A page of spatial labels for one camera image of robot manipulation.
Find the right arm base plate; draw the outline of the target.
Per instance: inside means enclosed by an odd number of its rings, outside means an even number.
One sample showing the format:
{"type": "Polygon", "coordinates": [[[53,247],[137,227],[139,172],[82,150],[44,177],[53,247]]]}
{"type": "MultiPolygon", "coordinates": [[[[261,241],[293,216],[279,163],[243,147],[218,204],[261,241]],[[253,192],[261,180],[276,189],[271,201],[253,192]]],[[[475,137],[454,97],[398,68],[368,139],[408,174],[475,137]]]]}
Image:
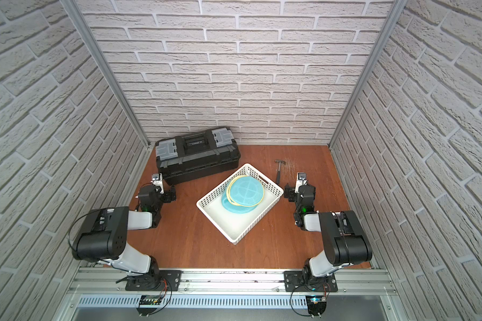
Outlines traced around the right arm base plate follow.
{"type": "Polygon", "coordinates": [[[287,292],[337,292],[337,281],[334,275],[316,278],[302,271],[287,270],[283,272],[284,285],[287,292]]]}

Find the right aluminium corner post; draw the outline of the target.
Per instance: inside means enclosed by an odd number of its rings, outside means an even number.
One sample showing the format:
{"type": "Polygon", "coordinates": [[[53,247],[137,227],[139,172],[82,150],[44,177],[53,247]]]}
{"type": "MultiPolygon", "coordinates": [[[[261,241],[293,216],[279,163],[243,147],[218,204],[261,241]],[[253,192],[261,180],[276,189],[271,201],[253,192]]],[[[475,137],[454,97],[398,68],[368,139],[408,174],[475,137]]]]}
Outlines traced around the right aluminium corner post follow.
{"type": "Polygon", "coordinates": [[[340,121],[338,122],[336,129],[334,130],[332,139],[330,140],[330,143],[329,143],[330,150],[332,150],[334,144],[339,139],[341,135],[341,131],[345,123],[347,123],[348,121],[348,116],[350,115],[353,107],[355,107],[355,103],[358,96],[362,93],[364,86],[369,80],[370,75],[373,69],[375,68],[375,65],[377,64],[378,59],[382,54],[382,51],[388,39],[390,38],[396,24],[398,23],[398,19],[400,18],[407,2],[408,2],[407,0],[396,0],[393,2],[392,7],[390,8],[390,11],[388,13],[388,16],[384,21],[384,25],[380,33],[378,34],[378,37],[372,48],[372,51],[368,56],[368,60],[366,61],[363,67],[363,70],[360,74],[360,77],[357,80],[356,86],[349,98],[348,104],[345,107],[343,114],[341,115],[340,121]]]}

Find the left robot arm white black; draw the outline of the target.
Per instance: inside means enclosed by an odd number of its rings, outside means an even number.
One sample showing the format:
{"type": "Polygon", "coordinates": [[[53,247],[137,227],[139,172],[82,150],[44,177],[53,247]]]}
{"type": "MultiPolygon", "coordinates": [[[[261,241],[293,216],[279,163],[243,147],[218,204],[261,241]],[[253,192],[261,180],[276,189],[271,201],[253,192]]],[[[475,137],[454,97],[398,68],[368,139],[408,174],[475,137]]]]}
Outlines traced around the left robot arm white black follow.
{"type": "Polygon", "coordinates": [[[161,275],[156,259],[131,246],[127,234],[129,230],[155,229],[163,205],[176,200],[175,187],[165,192],[159,185],[146,185],[137,198],[138,211],[109,207],[81,216],[82,225],[68,244],[75,259],[103,263],[126,273],[118,282],[125,282],[127,291],[168,290],[170,283],[161,275]]]}

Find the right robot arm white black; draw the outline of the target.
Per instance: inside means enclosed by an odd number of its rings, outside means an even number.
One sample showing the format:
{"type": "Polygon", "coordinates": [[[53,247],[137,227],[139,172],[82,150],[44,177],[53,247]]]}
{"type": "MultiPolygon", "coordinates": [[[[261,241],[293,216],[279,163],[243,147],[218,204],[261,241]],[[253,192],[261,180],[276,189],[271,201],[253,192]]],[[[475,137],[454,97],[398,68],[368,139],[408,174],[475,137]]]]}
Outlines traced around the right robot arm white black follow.
{"type": "Polygon", "coordinates": [[[295,224],[303,231],[319,232],[323,249],[305,261],[298,272],[285,272],[287,291],[331,285],[333,274],[348,266],[369,262],[373,257],[370,241],[354,211],[320,212],[314,208],[315,187],[285,186],[284,198],[295,204],[295,224]]]}

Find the controller circuit board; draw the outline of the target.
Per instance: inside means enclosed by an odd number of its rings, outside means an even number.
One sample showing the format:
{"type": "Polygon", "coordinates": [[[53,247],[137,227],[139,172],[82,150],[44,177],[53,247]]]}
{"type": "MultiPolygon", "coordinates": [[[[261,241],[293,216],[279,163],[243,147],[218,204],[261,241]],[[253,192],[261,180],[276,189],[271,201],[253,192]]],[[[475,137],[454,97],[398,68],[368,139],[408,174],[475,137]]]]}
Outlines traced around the controller circuit board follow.
{"type": "Polygon", "coordinates": [[[142,295],[137,311],[140,316],[151,316],[165,306],[165,298],[155,295],[142,295]]]}
{"type": "Polygon", "coordinates": [[[325,296],[306,296],[305,298],[310,317],[321,318],[327,308],[327,298],[325,296]]]}

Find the teal mesh laundry bag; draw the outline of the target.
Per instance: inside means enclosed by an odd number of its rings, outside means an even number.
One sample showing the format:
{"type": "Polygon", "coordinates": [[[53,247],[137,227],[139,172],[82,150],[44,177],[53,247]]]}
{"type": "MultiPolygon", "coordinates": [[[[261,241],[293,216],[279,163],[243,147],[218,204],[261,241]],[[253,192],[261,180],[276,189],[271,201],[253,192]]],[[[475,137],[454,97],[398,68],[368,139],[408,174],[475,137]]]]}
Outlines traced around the teal mesh laundry bag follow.
{"type": "Polygon", "coordinates": [[[255,209],[264,199],[262,183],[249,175],[235,177],[222,195],[222,206],[226,211],[245,214],[255,209]]]}

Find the left controller circuit board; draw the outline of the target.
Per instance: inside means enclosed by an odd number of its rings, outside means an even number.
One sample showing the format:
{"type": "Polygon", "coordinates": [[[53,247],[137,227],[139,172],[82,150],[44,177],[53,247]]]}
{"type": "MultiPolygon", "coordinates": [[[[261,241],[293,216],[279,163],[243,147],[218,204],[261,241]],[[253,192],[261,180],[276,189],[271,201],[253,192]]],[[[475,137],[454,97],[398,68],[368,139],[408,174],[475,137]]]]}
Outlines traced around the left controller circuit board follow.
{"type": "Polygon", "coordinates": [[[140,316],[151,316],[165,306],[165,298],[155,295],[142,295],[137,311],[140,316]]]}

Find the small steel hammer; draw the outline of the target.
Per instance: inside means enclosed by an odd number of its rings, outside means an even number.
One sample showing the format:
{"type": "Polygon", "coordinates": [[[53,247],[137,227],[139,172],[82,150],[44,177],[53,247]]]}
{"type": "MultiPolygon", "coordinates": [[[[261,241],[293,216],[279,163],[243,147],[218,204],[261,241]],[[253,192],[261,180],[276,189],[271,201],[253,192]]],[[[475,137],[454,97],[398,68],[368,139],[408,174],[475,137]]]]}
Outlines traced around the small steel hammer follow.
{"type": "Polygon", "coordinates": [[[286,165],[286,161],[285,160],[275,160],[275,163],[277,163],[277,176],[276,176],[276,180],[275,180],[275,183],[277,185],[280,185],[280,182],[281,182],[281,168],[283,165],[286,165]]]}

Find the aluminium corner post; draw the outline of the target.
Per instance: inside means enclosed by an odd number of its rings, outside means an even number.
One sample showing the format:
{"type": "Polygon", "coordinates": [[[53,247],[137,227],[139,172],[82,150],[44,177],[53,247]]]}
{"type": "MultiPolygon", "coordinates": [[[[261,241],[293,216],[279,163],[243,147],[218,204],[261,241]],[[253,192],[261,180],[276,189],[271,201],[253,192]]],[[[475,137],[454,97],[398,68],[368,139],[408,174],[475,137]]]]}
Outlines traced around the aluminium corner post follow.
{"type": "Polygon", "coordinates": [[[378,37],[372,48],[372,51],[368,56],[368,60],[366,61],[363,67],[363,70],[360,74],[360,77],[357,80],[356,86],[349,98],[348,104],[345,107],[343,114],[341,115],[340,121],[338,122],[336,129],[334,130],[332,139],[330,140],[330,143],[329,143],[330,150],[332,150],[334,144],[339,139],[341,135],[341,131],[345,123],[347,123],[348,121],[348,116],[350,115],[353,107],[355,107],[355,103],[358,96],[362,93],[364,86],[369,80],[370,75],[373,69],[375,68],[375,65],[377,64],[378,59],[382,54],[382,51],[388,39],[390,38],[396,24],[398,23],[398,19],[400,18],[407,2],[408,2],[407,0],[396,0],[393,2],[392,7],[390,8],[390,11],[388,13],[388,16],[384,21],[384,25],[380,33],[378,34],[378,37]]]}
{"type": "Polygon", "coordinates": [[[107,81],[112,93],[115,95],[119,102],[120,107],[125,113],[127,119],[131,123],[134,131],[139,137],[142,145],[145,148],[150,148],[151,143],[147,138],[145,131],[143,130],[139,120],[137,119],[131,105],[129,104],[127,97],[125,96],[118,80],[115,77],[107,59],[100,49],[99,43],[92,34],[90,27],[85,21],[84,15],[80,11],[78,4],[73,0],[61,0],[61,3],[68,14],[68,17],[74,24],[76,30],[79,32],[84,44],[87,46],[88,51],[93,57],[96,65],[98,66],[100,72],[102,73],[104,79],[107,81]]]}

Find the white perforated plastic basket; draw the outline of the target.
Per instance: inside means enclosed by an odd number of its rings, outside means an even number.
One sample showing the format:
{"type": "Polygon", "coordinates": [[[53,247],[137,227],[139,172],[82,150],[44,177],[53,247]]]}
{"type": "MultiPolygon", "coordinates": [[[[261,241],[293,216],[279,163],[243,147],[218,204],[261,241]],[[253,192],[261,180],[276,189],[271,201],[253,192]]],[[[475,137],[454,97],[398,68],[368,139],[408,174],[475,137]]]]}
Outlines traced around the white perforated plastic basket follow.
{"type": "Polygon", "coordinates": [[[197,201],[196,205],[225,238],[236,245],[278,203],[282,196],[282,188],[255,167],[246,163],[197,201]],[[265,189],[265,196],[262,202],[248,213],[230,213],[222,206],[222,195],[231,180],[241,175],[249,175],[259,180],[265,189]]]}

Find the right controller circuit board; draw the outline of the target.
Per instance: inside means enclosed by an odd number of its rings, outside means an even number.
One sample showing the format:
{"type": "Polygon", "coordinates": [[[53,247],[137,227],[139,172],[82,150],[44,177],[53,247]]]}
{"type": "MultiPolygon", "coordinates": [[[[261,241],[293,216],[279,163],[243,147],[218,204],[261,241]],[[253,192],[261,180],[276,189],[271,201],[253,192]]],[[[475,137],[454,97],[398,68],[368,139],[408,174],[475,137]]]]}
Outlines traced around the right controller circuit board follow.
{"type": "Polygon", "coordinates": [[[310,317],[321,318],[327,308],[327,298],[325,296],[306,296],[305,298],[310,317]]]}

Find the black plastic toolbox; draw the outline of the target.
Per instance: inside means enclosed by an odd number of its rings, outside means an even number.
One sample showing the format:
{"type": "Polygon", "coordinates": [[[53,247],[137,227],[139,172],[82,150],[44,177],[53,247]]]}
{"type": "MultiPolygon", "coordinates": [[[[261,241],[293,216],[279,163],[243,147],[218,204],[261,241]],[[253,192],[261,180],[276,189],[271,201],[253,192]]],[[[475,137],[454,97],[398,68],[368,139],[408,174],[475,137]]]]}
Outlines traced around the black plastic toolbox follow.
{"type": "Polygon", "coordinates": [[[228,127],[160,140],[155,152],[159,174],[169,185],[237,169],[241,157],[228,127]]]}

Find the left aluminium corner post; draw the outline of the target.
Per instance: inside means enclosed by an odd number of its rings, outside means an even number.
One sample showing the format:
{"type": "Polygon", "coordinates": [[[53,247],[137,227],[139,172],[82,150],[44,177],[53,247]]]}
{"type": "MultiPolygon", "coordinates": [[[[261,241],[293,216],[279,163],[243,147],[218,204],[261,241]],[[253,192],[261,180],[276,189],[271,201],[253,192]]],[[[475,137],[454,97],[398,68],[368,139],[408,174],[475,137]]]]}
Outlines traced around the left aluminium corner post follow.
{"type": "Polygon", "coordinates": [[[107,81],[112,93],[115,95],[119,102],[120,107],[125,113],[127,119],[131,123],[134,131],[139,137],[142,145],[145,148],[150,148],[151,143],[147,138],[145,131],[143,130],[139,120],[137,119],[131,105],[129,104],[127,97],[125,96],[118,80],[115,77],[107,59],[100,49],[99,43],[92,34],[90,27],[85,21],[84,15],[80,11],[78,4],[73,0],[61,0],[61,3],[68,14],[68,17],[74,24],[76,30],[79,32],[84,44],[87,46],[88,51],[93,57],[96,65],[98,66],[100,72],[102,73],[104,79],[107,81]]]}

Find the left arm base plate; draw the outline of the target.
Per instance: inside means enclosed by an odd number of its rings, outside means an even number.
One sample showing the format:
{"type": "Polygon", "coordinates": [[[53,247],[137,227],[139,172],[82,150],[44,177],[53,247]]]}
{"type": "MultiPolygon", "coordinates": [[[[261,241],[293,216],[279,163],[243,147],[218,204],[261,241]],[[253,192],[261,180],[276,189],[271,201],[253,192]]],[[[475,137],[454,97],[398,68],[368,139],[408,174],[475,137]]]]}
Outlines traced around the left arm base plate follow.
{"type": "Polygon", "coordinates": [[[159,274],[142,274],[127,276],[126,291],[162,291],[167,286],[167,291],[178,291],[181,270],[160,270],[159,274]]]}

